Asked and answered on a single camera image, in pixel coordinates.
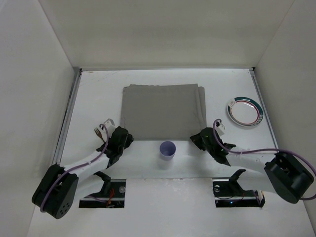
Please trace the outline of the brown wooden fork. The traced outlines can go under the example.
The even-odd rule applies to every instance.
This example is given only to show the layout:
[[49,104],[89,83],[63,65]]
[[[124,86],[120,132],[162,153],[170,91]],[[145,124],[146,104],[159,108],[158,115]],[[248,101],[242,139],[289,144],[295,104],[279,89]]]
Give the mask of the brown wooden fork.
[[102,133],[98,128],[94,129],[95,134],[105,143],[105,140],[103,139]]

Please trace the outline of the purple plastic cup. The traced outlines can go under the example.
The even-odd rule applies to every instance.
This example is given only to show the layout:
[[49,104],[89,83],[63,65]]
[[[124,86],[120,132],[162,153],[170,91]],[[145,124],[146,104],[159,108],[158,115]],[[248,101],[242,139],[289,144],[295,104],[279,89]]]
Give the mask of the purple plastic cup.
[[164,141],[159,147],[160,158],[169,161],[173,159],[176,153],[176,146],[171,141]]

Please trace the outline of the grey cloth placemat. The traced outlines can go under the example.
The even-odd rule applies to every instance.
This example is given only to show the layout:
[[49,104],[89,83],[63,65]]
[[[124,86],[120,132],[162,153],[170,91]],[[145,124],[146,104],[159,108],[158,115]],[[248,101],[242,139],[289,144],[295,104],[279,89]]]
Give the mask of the grey cloth placemat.
[[184,140],[207,126],[205,89],[197,84],[123,88],[120,125],[136,140]]

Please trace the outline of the white plate green rim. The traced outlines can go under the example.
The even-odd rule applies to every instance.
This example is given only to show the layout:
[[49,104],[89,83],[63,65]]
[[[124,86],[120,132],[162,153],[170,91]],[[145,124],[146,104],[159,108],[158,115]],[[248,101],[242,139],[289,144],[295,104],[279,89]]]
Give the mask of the white plate green rim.
[[244,96],[229,100],[226,111],[234,123],[243,127],[255,127],[264,118],[264,112],[260,104]]

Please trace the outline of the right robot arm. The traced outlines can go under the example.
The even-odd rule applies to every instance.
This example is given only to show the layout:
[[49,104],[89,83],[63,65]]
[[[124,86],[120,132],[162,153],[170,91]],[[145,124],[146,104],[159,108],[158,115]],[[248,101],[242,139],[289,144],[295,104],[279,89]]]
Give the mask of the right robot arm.
[[243,167],[261,174],[252,181],[256,188],[278,194],[283,200],[295,204],[314,182],[313,175],[297,160],[298,155],[286,150],[243,150],[224,143],[211,127],[190,137],[201,150],[207,151],[216,162],[226,166]]

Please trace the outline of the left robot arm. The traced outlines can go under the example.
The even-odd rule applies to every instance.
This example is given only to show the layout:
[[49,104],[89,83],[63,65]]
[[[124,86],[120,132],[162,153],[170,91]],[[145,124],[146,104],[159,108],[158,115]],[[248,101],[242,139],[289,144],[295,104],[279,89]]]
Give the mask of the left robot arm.
[[103,171],[119,161],[134,139],[127,129],[120,126],[113,132],[109,132],[104,124],[99,127],[106,132],[101,147],[73,164],[54,164],[46,171],[32,196],[32,203],[42,213],[60,219],[73,202],[84,197],[110,204],[115,189],[111,187],[110,176]]

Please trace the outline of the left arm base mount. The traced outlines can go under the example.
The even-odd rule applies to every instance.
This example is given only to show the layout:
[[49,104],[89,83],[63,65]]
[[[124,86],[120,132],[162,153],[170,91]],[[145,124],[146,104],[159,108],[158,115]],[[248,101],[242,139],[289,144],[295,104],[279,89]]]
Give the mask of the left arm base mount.
[[90,194],[79,201],[79,208],[124,208],[125,179],[111,179],[110,176],[98,171],[94,177],[103,181],[99,192]]

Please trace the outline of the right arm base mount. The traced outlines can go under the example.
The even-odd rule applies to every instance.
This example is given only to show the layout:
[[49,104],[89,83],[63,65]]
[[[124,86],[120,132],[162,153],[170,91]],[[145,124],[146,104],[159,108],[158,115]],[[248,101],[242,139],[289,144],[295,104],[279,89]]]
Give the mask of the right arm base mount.
[[244,190],[238,180],[245,169],[239,169],[232,176],[212,180],[212,192],[217,208],[258,207],[265,204],[265,197],[259,190]]

